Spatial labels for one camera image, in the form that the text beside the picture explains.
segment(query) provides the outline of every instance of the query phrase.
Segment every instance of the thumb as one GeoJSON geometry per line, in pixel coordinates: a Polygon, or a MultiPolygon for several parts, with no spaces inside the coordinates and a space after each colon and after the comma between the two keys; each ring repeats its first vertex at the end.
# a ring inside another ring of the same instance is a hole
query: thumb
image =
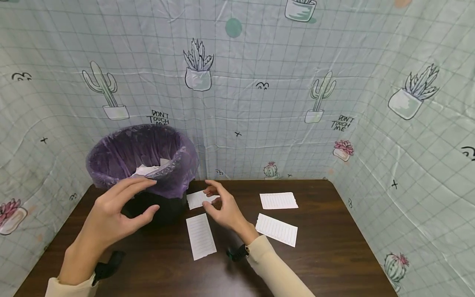
{"type": "Polygon", "coordinates": [[[159,205],[152,205],[151,207],[147,208],[147,210],[144,211],[143,214],[131,219],[129,223],[131,229],[133,229],[133,231],[135,232],[141,227],[150,223],[153,219],[153,215],[157,212],[159,208],[159,205]]]}
{"type": "Polygon", "coordinates": [[[218,218],[219,211],[215,209],[211,203],[209,203],[208,201],[203,201],[202,205],[206,213],[209,214],[213,218],[213,220],[216,220],[218,218]]]}

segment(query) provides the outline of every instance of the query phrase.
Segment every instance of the hand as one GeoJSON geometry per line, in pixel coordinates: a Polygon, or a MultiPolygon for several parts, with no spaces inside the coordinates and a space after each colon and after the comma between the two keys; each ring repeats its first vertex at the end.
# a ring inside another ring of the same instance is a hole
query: hand
{"type": "Polygon", "coordinates": [[[254,225],[244,218],[233,195],[231,195],[219,182],[206,180],[205,183],[210,185],[203,191],[206,196],[211,197],[218,194],[220,197],[216,198],[213,201],[213,204],[217,202],[222,203],[221,210],[217,210],[213,205],[211,205],[211,203],[204,201],[203,207],[206,213],[209,214],[219,225],[236,232],[244,244],[251,244],[257,237],[259,237],[259,233],[256,231],[254,225]]]}
{"type": "Polygon", "coordinates": [[[58,277],[61,283],[77,285],[89,279],[106,248],[152,221],[158,205],[133,219],[122,215],[121,209],[136,193],[156,183],[145,177],[127,178],[96,199],[79,235],[66,250],[58,277]]]}

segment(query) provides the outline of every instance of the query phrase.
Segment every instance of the teal circle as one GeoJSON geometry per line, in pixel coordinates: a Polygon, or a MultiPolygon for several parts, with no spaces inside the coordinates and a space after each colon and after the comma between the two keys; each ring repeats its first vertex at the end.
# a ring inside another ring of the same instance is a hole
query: teal circle
{"type": "Polygon", "coordinates": [[[238,19],[228,19],[226,22],[226,33],[231,38],[236,38],[241,35],[242,25],[238,19]]]}

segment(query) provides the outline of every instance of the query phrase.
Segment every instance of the beige sleeve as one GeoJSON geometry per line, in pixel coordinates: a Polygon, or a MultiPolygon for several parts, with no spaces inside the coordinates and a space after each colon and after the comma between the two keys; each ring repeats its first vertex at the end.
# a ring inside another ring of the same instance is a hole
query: beige sleeve
{"type": "Polygon", "coordinates": [[[280,259],[267,237],[259,236],[248,248],[247,261],[262,277],[275,297],[315,297],[299,277],[280,259]]]}
{"type": "Polygon", "coordinates": [[[97,291],[97,283],[92,286],[94,277],[95,273],[77,286],[63,285],[57,278],[50,278],[45,297],[94,297],[97,291]]]}

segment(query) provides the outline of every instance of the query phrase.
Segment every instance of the black wrist strap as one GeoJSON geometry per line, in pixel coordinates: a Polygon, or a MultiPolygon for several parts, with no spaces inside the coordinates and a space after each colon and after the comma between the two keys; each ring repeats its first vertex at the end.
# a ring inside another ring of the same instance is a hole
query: black wrist strap
{"type": "Polygon", "coordinates": [[[99,280],[111,277],[116,271],[119,269],[119,266],[122,263],[123,258],[125,257],[125,253],[119,250],[115,250],[112,252],[111,257],[109,258],[109,262],[97,263],[94,272],[95,278],[92,282],[94,286],[99,280]]]}
{"type": "Polygon", "coordinates": [[[245,258],[249,255],[247,251],[247,247],[245,244],[240,246],[237,250],[230,251],[229,249],[226,251],[226,255],[233,261],[238,262],[242,258],[245,258]]]}

